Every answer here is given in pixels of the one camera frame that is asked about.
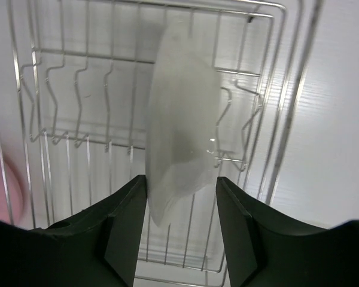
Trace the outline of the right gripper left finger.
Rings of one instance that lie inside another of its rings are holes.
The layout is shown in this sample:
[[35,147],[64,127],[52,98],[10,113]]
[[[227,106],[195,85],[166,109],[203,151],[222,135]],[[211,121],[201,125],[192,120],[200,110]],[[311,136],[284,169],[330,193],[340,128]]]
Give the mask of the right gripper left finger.
[[146,205],[138,175],[46,229],[0,221],[0,286],[132,286]]

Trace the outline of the white plate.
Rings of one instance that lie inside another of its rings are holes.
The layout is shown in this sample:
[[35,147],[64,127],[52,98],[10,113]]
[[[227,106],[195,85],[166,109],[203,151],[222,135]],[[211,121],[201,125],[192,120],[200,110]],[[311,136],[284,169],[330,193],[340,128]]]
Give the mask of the white plate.
[[145,174],[153,222],[172,222],[181,200],[208,188],[217,153],[220,74],[197,50],[189,23],[164,30],[147,105]]

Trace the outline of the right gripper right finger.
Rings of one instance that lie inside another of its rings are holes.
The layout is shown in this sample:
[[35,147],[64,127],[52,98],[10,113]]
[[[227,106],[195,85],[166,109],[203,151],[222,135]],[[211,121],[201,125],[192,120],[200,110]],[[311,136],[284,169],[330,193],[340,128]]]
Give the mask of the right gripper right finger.
[[359,220],[325,229],[216,182],[232,286],[359,286]]

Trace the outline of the pink plastic plate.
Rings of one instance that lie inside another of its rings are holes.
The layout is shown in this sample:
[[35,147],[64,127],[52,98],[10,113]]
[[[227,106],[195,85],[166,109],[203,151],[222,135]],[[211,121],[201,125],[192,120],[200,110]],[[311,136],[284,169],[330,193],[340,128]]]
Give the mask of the pink plastic plate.
[[[26,209],[26,196],[23,192],[22,181],[18,177],[18,172],[14,169],[12,162],[5,161],[5,175],[7,179],[7,188],[12,208],[12,216],[14,224],[17,225],[23,218]],[[2,178],[0,164],[0,221],[10,223],[7,199],[5,195],[4,180]]]

